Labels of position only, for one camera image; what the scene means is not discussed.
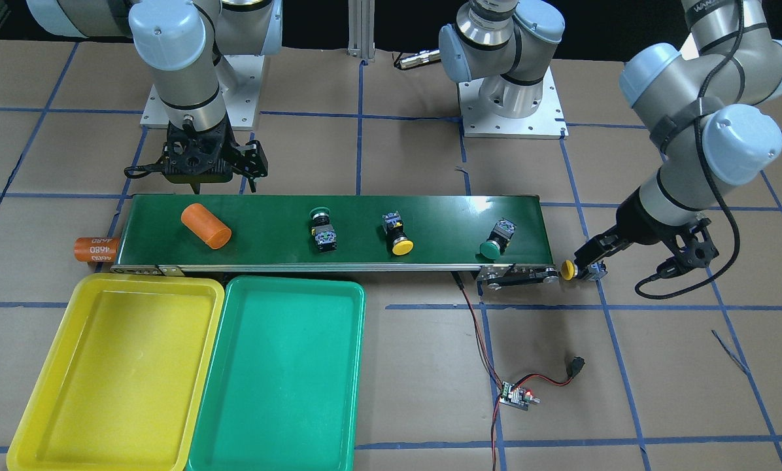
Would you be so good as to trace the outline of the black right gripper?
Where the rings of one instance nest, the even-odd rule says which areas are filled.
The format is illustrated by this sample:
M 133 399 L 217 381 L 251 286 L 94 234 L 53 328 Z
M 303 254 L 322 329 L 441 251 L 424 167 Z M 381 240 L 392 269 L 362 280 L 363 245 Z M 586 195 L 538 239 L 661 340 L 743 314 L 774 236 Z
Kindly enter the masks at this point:
M 188 134 L 169 123 L 163 152 L 161 174 L 173 184 L 189 184 L 199 196 L 201 184 L 223 184 L 233 179 L 233 173 L 248 180 L 252 193 L 256 180 L 268 176 L 268 163 L 262 144 L 252 140 L 235 145 L 229 122 L 220 122 L 207 131 Z M 231 153 L 231 165 L 224 159 Z

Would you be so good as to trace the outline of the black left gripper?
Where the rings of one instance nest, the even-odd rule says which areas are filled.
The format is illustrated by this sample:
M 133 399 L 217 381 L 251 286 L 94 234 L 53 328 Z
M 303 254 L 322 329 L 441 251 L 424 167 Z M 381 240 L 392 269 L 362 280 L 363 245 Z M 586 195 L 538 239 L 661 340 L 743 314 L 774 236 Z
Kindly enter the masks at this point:
M 597 281 L 608 273 L 604 259 L 627 249 L 631 243 L 654 245 L 669 241 L 673 227 L 655 220 L 644 208 L 639 194 L 630 194 L 616 211 L 616 225 L 595 235 L 574 253 L 576 279 Z

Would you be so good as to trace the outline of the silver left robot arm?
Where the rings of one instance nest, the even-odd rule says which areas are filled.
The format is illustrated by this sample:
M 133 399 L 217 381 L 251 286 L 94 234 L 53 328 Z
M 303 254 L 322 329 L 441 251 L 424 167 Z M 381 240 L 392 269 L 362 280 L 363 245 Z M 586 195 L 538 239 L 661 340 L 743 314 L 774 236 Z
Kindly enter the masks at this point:
M 657 278 L 705 268 L 718 255 L 701 212 L 753 180 L 782 151 L 782 131 L 758 106 L 782 96 L 782 40 L 759 1 L 684 1 L 698 56 L 654 44 L 625 66 L 619 88 L 666 161 L 619 206 L 615 225 L 562 265 L 598 279 L 602 260 L 633 244 L 665 244 Z M 448 77 L 484 79 L 490 110 L 510 116 L 519 92 L 539 94 L 564 18 L 543 1 L 469 1 L 439 32 Z

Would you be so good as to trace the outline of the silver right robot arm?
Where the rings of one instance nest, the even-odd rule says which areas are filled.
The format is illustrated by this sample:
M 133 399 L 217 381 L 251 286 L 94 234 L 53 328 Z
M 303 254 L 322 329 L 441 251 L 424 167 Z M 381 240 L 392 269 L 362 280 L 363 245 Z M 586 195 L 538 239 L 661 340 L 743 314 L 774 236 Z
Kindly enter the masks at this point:
M 235 127 L 256 118 L 264 57 L 282 45 L 281 1 L 29 1 L 53 35 L 132 39 L 152 75 L 143 124 L 165 128 L 153 164 L 124 170 L 129 179 L 161 174 L 173 184 L 221 184 L 239 175 L 250 186 L 269 173 L 257 140 Z

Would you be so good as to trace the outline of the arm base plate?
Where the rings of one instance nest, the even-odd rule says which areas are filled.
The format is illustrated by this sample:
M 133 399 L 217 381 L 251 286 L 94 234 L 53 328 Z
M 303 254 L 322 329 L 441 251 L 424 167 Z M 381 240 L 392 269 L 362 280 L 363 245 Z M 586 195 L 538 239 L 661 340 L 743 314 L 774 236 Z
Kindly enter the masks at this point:
M 570 134 L 550 69 L 532 86 L 503 77 L 460 83 L 458 101 L 465 137 L 558 139 Z
M 203 75 L 200 65 L 205 60 L 199 60 L 193 68 L 194 81 L 174 83 L 170 94 L 166 93 L 169 81 L 161 78 L 159 89 L 153 86 L 150 90 L 140 125 L 165 129 L 172 122 L 182 126 L 184 116 L 189 116 L 200 129 L 202 124 L 214 125 L 227 115 L 233 130 L 254 130 L 265 61 L 265 56 L 222 56 L 215 72 Z

